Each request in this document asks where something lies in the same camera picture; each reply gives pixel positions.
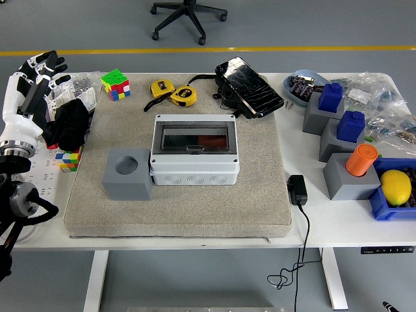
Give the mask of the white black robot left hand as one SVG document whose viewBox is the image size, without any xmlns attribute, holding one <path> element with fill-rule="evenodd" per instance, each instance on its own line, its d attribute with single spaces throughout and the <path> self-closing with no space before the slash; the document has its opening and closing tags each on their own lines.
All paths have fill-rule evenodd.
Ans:
<svg viewBox="0 0 416 312">
<path fill-rule="evenodd" d="M 46 130 L 46 97 L 70 79 L 68 66 L 56 51 L 27 59 L 8 80 L 3 103 L 5 129 L 1 141 L 36 143 Z"/>
</svg>

